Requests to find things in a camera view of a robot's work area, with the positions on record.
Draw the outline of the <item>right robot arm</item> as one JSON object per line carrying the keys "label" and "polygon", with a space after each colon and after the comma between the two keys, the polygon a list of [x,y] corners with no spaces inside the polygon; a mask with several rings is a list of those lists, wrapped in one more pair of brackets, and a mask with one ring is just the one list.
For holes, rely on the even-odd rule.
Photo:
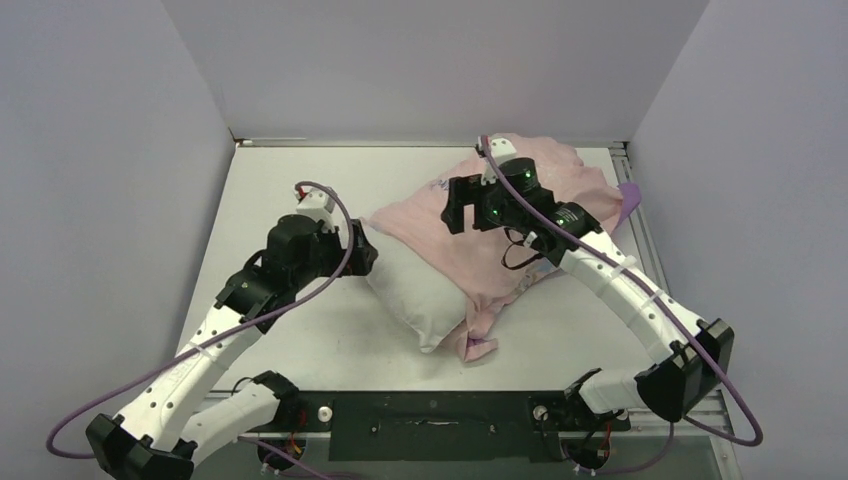
{"label": "right robot arm", "polygon": [[565,414],[579,428],[632,408],[682,420],[719,382],[702,359],[721,370],[729,364],[732,329],[706,322],[662,292],[627,258],[601,223],[577,202],[556,199],[540,184],[530,158],[501,166],[506,179],[452,177],[441,219],[453,234],[466,228],[516,232],[536,258],[546,259],[579,280],[627,326],[650,357],[651,366],[621,373],[593,369],[566,391]]}

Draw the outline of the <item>purple Elsa print pillowcase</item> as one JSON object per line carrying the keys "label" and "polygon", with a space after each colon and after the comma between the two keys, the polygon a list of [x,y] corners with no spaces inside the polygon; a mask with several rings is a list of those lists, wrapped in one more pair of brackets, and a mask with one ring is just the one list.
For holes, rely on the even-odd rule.
{"label": "purple Elsa print pillowcase", "polygon": [[[636,209],[641,192],[633,183],[611,186],[603,174],[579,157],[574,147],[550,137],[504,136],[521,157],[534,160],[543,187],[559,201],[574,201],[613,232]],[[532,261],[532,250],[519,246],[502,228],[481,232],[466,218],[465,230],[452,235],[440,215],[447,203],[448,180],[483,172],[476,154],[443,172],[409,197],[390,203],[363,219],[371,227],[405,244],[452,281],[466,296],[464,320],[440,344],[463,362],[480,359],[498,342],[488,333],[499,312],[527,289],[560,270],[547,260]]]}

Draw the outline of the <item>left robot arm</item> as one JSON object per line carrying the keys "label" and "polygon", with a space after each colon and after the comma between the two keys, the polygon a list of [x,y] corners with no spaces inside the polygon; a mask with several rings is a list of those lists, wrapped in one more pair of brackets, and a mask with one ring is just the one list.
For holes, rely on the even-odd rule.
{"label": "left robot arm", "polygon": [[200,403],[236,359],[260,340],[298,293],[322,277],[365,276],[378,256],[354,219],[349,244],[335,227],[308,216],[281,217],[267,245],[233,274],[195,335],[168,367],[117,414],[96,416],[86,437],[101,469],[114,479],[188,479],[216,450],[267,424],[296,421],[297,388],[266,371],[215,405]]}

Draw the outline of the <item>white pillow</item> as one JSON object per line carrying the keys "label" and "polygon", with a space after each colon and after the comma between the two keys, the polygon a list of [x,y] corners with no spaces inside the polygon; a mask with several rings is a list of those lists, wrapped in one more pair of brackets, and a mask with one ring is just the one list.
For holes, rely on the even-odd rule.
{"label": "white pillow", "polygon": [[436,350],[464,320],[465,294],[401,241],[371,227],[378,252],[366,281],[393,318],[416,335],[423,354]]}

